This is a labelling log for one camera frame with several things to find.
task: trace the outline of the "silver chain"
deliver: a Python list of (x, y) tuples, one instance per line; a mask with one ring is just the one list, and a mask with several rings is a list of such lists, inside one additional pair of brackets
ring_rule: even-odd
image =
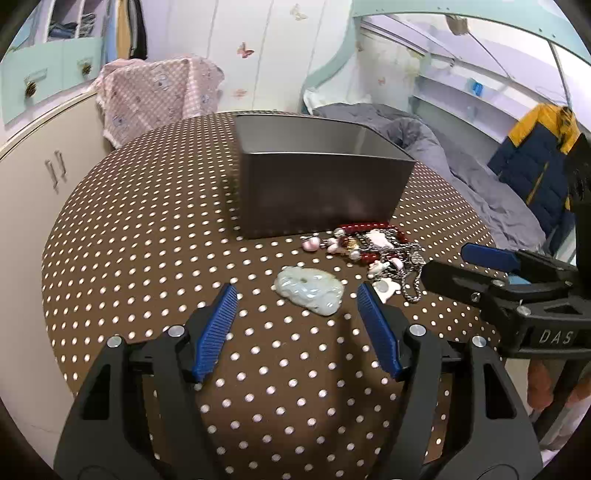
[[(369, 238), (363, 234), (351, 234), (349, 236), (355, 238), (360, 245), (360, 253), (375, 253), (379, 255), (381, 262), (387, 262), (388, 254), (396, 254), (396, 256), (402, 261), (404, 268), (402, 270), (396, 270), (395, 267), (390, 265), (383, 272), (374, 275), (376, 280), (383, 278), (390, 278), (400, 283), (402, 287), (402, 295), (407, 302), (417, 303), (421, 300), (421, 288), (420, 280), (421, 273), (423, 272), (423, 265), (425, 260), (422, 258), (420, 251), (423, 247), (418, 242), (409, 242), (406, 244), (401, 243), (396, 238), (396, 230), (387, 229), (382, 230), (386, 239), (393, 245), (393, 247), (378, 247), (374, 245)], [(413, 280), (412, 288), (414, 289), (415, 295), (410, 292), (411, 287), (407, 287), (407, 278), (413, 273), (416, 276)]]

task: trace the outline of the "hanging clothing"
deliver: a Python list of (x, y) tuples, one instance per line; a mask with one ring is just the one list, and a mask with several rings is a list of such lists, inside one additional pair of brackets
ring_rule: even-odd
[(110, 63), (117, 59), (117, 16), (118, 8), (113, 0), (109, 0), (107, 7), (108, 19), (105, 31), (105, 42), (103, 46), (103, 64)]
[(132, 25), (130, 59), (145, 60), (148, 57), (148, 44), (141, 0), (128, 0), (129, 21)]
[(572, 110), (539, 104), (513, 127), (488, 163), (538, 219), (555, 253), (574, 227), (564, 159), (580, 135)]
[(127, 0), (117, 0), (117, 58), (127, 60), (131, 49)]

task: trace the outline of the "bed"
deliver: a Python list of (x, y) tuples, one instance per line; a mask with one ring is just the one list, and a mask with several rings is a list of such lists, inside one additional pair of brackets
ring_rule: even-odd
[(446, 179), (488, 226), (498, 248), (540, 251), (546, 236), (519, 196), (422, 119), (388, 105), (333, 103), (313, 115), (367, 125)]

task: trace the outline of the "pink blanket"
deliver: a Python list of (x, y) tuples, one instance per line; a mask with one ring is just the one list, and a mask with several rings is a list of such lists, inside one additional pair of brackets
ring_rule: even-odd
[(217, 111), (223, 72), (200, 58), (115, 60), (90, 86), (105, 114), (104, 137), (115, 148), (162, 125)]

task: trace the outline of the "clothes on shelf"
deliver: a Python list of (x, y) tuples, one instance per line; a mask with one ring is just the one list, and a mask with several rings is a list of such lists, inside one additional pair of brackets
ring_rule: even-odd
[(76, 22), (69, 22), (66, 24), (51, 22), (49, 25), (48, 36), (51, 38), (74, 38), (77, 26), (78, 23)]
[(80, 38), (90, 36), (92, 29), (95, 26), (95, 19), (96, 14), (94, 12), (82, 15), (82, 19), (80, 21), (80, 33), (78, 34)]

